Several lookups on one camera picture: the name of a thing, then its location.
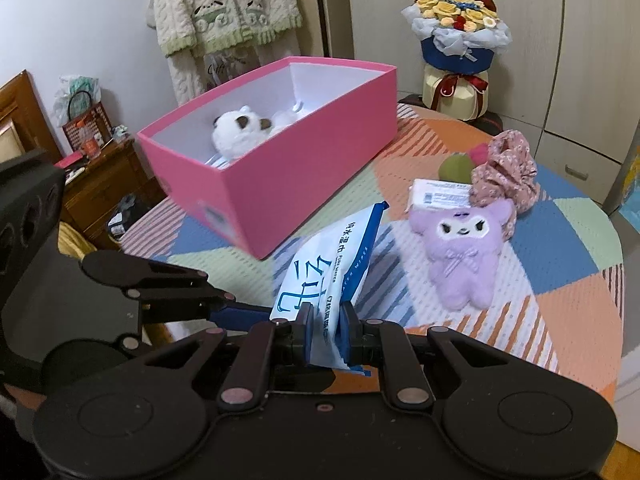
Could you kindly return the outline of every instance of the pink box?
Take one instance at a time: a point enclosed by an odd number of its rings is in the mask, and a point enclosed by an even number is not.
[[[248,105],[303,117],[220,170],[214,120]],[[268,256],[396,135],[396,67],[288,57],[229,81],[138,134],[166,193],[257,258]]]

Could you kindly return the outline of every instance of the colorful bedspread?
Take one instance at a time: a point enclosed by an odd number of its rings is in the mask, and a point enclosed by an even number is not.
[[[318,230],[374,202],[385,213],[358,303],[363,318],[409,332],[449,326],[612,399],[622,348],[624,269],[607,216],[574,186],[539,167],[540,201],[518,218],[498,265],[489,310],[449,312],[427,279],[429,263],[404,212],[415,178],[437,178],[440,163],[488,137],[441,114],[398,107],[398,136],[274,253],[258,261],[229,245],[167,199],[122,239],[127,253],[194,267],[239,301],[270,306],[300,245]],[[175,338],[199,323],[171,324]]]

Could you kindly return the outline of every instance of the purple plush toy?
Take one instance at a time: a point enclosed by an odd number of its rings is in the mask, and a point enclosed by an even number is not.
[[[412,229],[424,240],[431,262],[429,279],[442,306],[491,306],[504,243],[502,226],[512,211],[513,202],[503,198],[486,207],[409,212]]]

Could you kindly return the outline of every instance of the soap wrapper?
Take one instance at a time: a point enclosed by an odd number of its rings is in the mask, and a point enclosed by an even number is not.
[[[456,209],[471,207],[469,202],[469,184],[444,182],[417,178],[409,189],[409,203],[406,210],[418,209]]]
[[[293,257],[271,319],[296,319],[302,303],[313,306],[309,364],[347,369],[335,342],[340,302],[355,304],[369,269],[382,213],[380,202],[338,220],[309,239]]]

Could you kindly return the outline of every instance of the wardrobe handle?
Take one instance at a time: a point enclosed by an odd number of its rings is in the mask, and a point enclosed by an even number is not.
[[[566,164],[564,165],[564,172],[580,180],[587,180],[589,177],[589,173],[580,173],[580,171],[572,170],[572,168],[569,168]]]

